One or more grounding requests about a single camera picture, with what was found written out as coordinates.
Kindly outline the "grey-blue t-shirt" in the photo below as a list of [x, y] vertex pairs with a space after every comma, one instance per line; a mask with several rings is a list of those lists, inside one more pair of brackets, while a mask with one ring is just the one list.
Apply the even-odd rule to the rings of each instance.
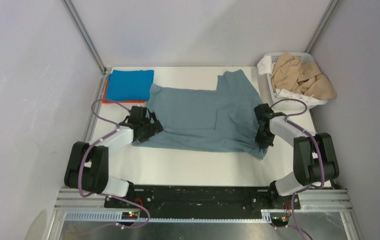
[[226, 71], [215, 90], [179, 89], [152, 85], [146, 107], [156, 114], [163, 131], [135, 147], [214, 153], [248, 153], [262, 160], [254, 108], [262, 103], [245, 73]]

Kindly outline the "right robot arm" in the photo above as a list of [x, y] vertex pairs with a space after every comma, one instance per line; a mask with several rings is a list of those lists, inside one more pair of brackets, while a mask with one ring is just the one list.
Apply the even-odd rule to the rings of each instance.
[[280, 209], [288, 196], [311, 188], [322, 188], [325, 182], [340, 175], [334, 143], [330, 134], [311, 133], [282, 112], [275, 112], [266, 104], [254, 108], [259, 124], [256, 144], [263, 150], [273, 146], [280, 137], [293, 148], [293, 170], [269, 186], [268, 202]]

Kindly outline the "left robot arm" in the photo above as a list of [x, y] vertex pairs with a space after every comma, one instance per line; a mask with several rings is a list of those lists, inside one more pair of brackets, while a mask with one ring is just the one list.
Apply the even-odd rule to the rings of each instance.
[[116, 196], [123, 208], [135, 203], [131, 182], [114, 177], [109, 172], [112, 157], [123, 147], [143, 143], [163, 131], [155, 112], [143, 106], [132, 106], [124, 120], [114, 129], [93, 142], [73, 144], [64, 175], [64, 184], [80, 191], [82, 196], [98, 194]]

